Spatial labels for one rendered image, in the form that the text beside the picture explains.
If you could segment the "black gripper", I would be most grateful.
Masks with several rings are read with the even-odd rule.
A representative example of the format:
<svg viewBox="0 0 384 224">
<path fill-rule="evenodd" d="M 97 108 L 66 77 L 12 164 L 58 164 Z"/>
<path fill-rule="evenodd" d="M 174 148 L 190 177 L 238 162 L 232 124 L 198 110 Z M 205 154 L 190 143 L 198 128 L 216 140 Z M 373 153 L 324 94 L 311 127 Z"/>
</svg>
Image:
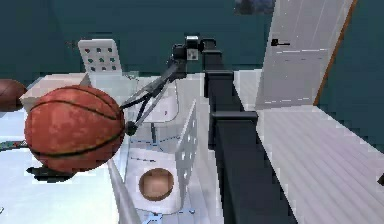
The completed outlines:
<svg viewBox="0 0 384 224">
<path fill-rule="evenodd" d="M 183 79 L 186 77 L 186 64 L 186 46 L 184 44 L 174 44 L 172 47 L 172 54 L 167 62 L 169 68 L 161 76 L 146 84 L 130 96 L 120 106 L 120 109 L 123 110 L 140 104 L 136 120 L 128 121 L 125 124 L 125 133 L 128 136 L 133 136 L 136 133 L 137 129 L 157 106 L 158 102 L 163 97 L 165 90 L 168 88 L 169 83 L 176 79 Z"/>
</svg>

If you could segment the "orange basketball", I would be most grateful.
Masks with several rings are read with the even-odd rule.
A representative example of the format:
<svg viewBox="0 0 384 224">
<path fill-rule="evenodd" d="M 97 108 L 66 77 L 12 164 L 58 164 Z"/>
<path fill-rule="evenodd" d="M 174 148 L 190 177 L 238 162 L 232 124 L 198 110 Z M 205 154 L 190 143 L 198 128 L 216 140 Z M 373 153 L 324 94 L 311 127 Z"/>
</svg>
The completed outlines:
<svg viewBox="0 0 384 224">
<path fill-rule="evenodd" d="M 24 134 L 31 153 L 48 168 L 77 173 L 111 159 L 124 139 L 125 119 L 117 102 L 89 86 L 55 89 L 33 105 Z"/>
</svg>

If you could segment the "dark brown ball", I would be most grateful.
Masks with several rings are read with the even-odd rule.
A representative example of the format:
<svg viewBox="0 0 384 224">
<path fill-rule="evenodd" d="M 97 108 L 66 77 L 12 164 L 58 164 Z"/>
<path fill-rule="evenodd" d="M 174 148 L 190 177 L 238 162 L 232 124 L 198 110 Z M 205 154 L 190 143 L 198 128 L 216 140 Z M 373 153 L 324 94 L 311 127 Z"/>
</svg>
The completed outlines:
<svg viewBox="0 0 384 224">
<path fill-rule="evenodd" d="M 20 97 L 26 87 L 13 79 L 0 79 L 0 112 L 13 112 L 23 107 Z"/>
</svg>

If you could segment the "white box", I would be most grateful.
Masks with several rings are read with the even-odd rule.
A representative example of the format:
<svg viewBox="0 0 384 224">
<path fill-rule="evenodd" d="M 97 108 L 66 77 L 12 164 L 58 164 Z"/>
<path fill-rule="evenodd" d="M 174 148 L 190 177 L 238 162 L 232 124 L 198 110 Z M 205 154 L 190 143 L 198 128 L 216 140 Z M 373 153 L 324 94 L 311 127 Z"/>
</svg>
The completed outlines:
<svg viewBox="0 0 384 224">
<path fill-rule="evenodd" d="M 83 85 L 90 86 L 91 81 L 87 73 L 68 73 L 68 74 L 51 74 L 40 77 L 35 81 L 20 97 L 20 101 L 27 113 L 30 112 L 36 101 L 46 93 L 57 88 Z"/>
</svg>

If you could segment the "white table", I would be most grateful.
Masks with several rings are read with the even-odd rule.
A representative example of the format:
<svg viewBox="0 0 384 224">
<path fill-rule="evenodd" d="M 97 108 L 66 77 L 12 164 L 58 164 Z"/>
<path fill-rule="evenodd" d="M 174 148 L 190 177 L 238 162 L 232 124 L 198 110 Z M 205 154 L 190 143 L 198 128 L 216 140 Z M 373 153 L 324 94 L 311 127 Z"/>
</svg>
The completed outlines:
<svg viewBox="0 0 384 224">
<path fill-rule="evenodd" d="M 0 224 L 121 224 L 127 214 L 114 194 L 123 173 L 119 156 L 76 174 L 65 182 L 47 183 L 27 172 L 38 167 L 27 148 L 0 152 Z"/>
</svg>

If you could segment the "dark framed picture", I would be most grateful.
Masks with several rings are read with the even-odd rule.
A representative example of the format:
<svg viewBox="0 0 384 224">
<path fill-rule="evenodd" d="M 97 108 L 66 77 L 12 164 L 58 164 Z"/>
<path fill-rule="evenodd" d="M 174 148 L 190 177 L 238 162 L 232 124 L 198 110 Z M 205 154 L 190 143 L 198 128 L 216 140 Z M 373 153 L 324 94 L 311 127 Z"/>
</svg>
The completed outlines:
<svg viewBox="0 0 384 224">
<path fill-rule="evenodd" d="M 235 0 L 236 15 L 272 14 L 276 0 Z"/>
</svg>

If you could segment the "white room door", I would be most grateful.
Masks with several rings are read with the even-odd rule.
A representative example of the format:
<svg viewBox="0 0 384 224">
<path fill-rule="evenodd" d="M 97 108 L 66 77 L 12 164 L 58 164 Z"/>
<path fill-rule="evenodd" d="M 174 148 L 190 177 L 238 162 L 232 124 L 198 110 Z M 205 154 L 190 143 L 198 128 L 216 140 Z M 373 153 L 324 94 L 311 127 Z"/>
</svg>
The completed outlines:
<svg viewBox="0 0 384 224">
<path fill-rule="evenodd" d="M 353 0 L 276 0 L 256 107 L 314 103 Z M 272 39 L 290 46 L 271 46 Z"/>
</svg>

